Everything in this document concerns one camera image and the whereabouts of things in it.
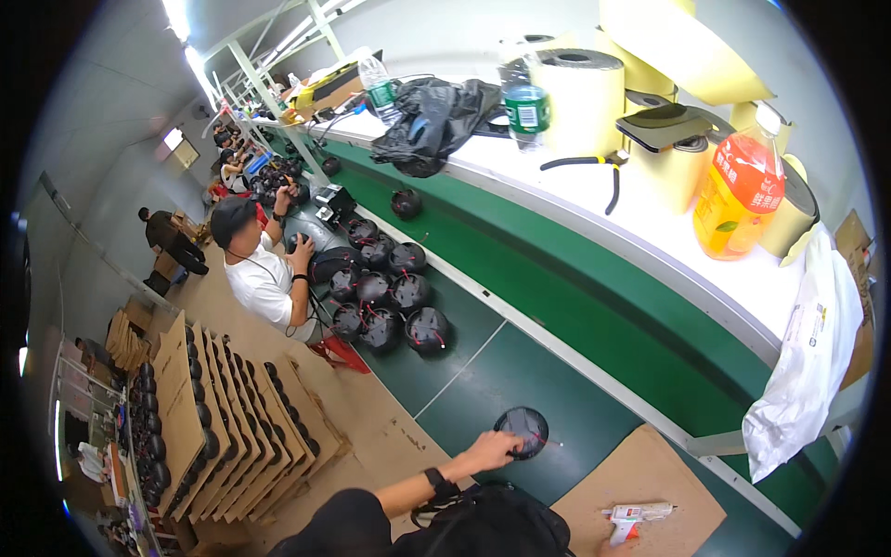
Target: black smartwatch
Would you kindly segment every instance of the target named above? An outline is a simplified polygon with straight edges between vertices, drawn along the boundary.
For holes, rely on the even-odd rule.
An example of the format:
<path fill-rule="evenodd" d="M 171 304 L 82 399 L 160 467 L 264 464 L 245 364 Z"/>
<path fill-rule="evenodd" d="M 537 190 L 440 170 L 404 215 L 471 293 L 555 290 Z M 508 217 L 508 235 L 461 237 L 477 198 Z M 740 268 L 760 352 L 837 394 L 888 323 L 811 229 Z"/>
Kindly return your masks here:
<path fill-rule="evenodd" d="M 443 478 L 443 475 L 436 468 L 428 468 L 424 471 L 424 475 L 427 476 L 427 481 L 433 487 L 433 492 L 435 493 L 433 501 L 442 501 L 461 493 L 458 486 Z"/>

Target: white tabletop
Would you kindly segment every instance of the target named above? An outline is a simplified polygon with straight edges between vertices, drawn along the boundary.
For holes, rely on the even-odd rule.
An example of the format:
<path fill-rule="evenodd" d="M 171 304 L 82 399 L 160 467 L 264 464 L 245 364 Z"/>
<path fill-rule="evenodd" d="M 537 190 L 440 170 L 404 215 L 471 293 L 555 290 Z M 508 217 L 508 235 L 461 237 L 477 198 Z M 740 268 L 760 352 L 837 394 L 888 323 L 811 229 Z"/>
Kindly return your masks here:
<path fill-rule="evenodd" d="M 320 135 L 328 126 L 313 126 Z M 337 122 L 326 138 L 363 147 L 386 131 L 367 111 Z M 699 247 L 692 208 L 675 216 L 642 202 L 641 180 L 625 166 L 621 193 L 608 217 L 612 197 L 609 165 L 569 165 L 539 170 L 558 157 L 542 150 L 521 153 L 512 140 L 474 135 L 453 153 L 442 172 L 574 230 L 616 252 L 678 292 L 749 346 L 770 366 L 792 313 L 805 271 L 804 257 L 790 266 L 760 246 L 738 261 L 717 261 Z"/>

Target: green workbench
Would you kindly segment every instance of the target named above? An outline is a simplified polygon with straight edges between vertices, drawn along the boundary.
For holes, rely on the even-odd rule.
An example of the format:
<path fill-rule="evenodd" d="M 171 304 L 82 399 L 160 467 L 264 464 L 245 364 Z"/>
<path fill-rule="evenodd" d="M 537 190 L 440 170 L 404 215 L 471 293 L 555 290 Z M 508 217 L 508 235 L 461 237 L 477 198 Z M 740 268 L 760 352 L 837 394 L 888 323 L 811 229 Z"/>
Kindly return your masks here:
<path fill-rule="evenodd" d="M 737 430 L 770 368 L 708 315 L 640 269 L 550 219 L 450 176 L 403 176 L 361 147 L 329 141 L 333 178 L 361 206 L 487 287 L 622 382 L 694 436 Z M 393 191 L 421 192 L 424 211 L 405 222 Z M 567 493 L 642 423 L 581 373 L 507 323 L 435 269 L 434 306 L 454 328 L 445 355 L 408 347 L 360 353 L 405 409 L 450 455 L 515 405 L 542 412 L 552 438 L 528 462 L 493 476 L 546 504 Z M 675 448 L 727 512 L 701 555 L 782 554 L 791 537 L 752 503 Z M 745 455 L 722 457 L 748 478 Z M 757 484 L 805 527 L 836 462 L 822 439 Z"/>

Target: window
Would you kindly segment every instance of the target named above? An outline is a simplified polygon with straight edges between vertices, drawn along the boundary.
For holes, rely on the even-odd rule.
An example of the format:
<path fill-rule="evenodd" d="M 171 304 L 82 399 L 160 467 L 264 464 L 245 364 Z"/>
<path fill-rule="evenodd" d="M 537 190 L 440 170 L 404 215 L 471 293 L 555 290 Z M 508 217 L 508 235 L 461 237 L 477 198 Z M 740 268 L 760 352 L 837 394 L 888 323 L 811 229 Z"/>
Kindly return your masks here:
<path fill-rule="evenodd" d="M 190 168 L 198 159 L 198 152 L 183 136 L 183 130 L 178 127 L 174 127 L 170 133 L 164 136 L 164 144 L 169 148 L 174 159 L 183 166 L 183 169 Z"/>

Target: hand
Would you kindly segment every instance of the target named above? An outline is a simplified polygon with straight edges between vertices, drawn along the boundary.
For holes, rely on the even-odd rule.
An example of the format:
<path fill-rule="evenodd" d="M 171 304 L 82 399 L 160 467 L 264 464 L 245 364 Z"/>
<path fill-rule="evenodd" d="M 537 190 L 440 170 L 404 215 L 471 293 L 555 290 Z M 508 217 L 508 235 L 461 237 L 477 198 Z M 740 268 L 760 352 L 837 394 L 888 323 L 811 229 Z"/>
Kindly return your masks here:
<path fill-rule="evenodd" d="M 289 180 L 288 185 L 283 185 L 275 192 L 273 213 L 276 215 L 287 215 L 291 195 L 297 195 L 297 186 Z"/>
<path fill-rule="evenodd" d="M 597 557 L 626 557 L 641 542 L 639 537 L 623 542 L 616 547 L 609 546 L 609 538 L 603 540 L 601 548 L 597 550 Z"/>
<path fill-rule="evenodd" d="M 449 481 L 495 470 L 513 461 L 508 452 L 523 448 L 523 438 L 507 431 L 484 431 L 469 449 L 439 469 Z"/>
<path fill-rule="evenodd" d="M 285 260 L 294 269 L 294 274 L 306 274 L 309 268 L 309 259 L 315 251 L 315 242 L 305 234 L 297 235 L 297 248 L 294 253 L 286 254 Z"/>

